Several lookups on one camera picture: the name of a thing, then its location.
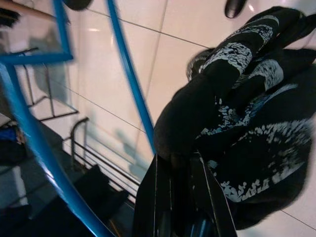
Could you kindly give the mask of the black metal clothes rack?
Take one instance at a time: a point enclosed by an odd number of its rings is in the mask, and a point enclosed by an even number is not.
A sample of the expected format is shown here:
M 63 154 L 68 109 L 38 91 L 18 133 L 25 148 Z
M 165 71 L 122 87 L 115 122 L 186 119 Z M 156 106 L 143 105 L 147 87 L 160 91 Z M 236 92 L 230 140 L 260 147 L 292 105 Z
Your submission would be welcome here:
M 100 170 L 109 178 L 113 189 L 126 190 L 129 193 L 128 199 L 135 203 L 137 189 L 140 182 L 114 161 L 95 150 L 87 143 L 87 125 L 89 118 L 78 120 L 70 133 L 71 159 L 76 161 L 76 167 L 86 171 L 93 166 L 99 166 Z

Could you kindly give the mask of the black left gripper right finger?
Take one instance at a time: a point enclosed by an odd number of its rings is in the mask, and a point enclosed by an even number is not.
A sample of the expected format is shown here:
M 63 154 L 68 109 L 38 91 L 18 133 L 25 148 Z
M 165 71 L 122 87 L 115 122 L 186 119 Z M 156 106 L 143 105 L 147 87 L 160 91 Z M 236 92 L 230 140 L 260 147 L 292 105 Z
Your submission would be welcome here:
M 224 192 L 200 154 L 190 158 L 189 182 L 194 214 L 188 237 L 237 237 Z

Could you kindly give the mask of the black t-shirt white print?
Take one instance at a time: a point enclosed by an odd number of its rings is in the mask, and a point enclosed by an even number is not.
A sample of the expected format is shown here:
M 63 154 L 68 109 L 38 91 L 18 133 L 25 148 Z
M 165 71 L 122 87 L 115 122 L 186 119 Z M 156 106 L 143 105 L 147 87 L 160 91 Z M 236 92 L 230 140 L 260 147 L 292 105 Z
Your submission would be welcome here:
M 189 82 L 161 112 L 155 149 L 171 162 L 198 151 L 237 230 L 292 204 L 304 188 L 316 115 L 316 49 L 289 49 L 316 13 L 275 6 L 187 66 Z

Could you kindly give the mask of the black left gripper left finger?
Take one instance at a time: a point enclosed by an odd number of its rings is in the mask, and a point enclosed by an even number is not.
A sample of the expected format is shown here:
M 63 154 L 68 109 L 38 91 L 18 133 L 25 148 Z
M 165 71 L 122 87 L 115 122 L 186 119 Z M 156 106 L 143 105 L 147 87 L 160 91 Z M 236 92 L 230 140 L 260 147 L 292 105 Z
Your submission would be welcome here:
M 134 237 L 172 237 L 170 164 L 157 154 L 137 191 Z

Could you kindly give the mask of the blue plastic hanger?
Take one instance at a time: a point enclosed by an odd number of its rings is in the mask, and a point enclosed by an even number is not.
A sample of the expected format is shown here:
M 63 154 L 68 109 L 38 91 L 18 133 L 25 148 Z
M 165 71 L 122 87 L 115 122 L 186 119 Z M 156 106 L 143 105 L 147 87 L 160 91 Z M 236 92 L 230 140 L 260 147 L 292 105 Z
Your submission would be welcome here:
M 107 4 L 108 11 L 110 13 L 122 67 L 128 79 L 134 101 L 148 136 L 148 140 L 150 143 L 153 143 L 152 120 L 149 116 L 149 112 L 136 77 L 134 65 L 130 59 L 129 51 L 126 46 L 124 34 L 116 11 L 115 1 L 105 0 L 105 3 Z M 53 184 L 59 196 L 67 203 L 68 208 L 95 235 L 95 237 L 114 237 L 114 234 L 86 204 L 70 182 L 69 178 L 66 176 L 65 172 L 62 170 L 60 164 L 57 162 L 45 137 L 38 127 L 37 120 L 29 111 L 17 78 L 15 70 L 16 65 L 63 63 L 73 60 L 74 58 L 70 47 L 62 0 L 52 0 L 52 4 L 55 10 L 55 20 L 60 34 L 62 52 L 36 54 L 30 56 L 16 56 L 14 54 L 1 55 L 0 76 L 2 78 L 2 84 L 13 114 L 27 136 L 29 147 L 35 154 L 39 165 L 46 173 L 48 180 Z

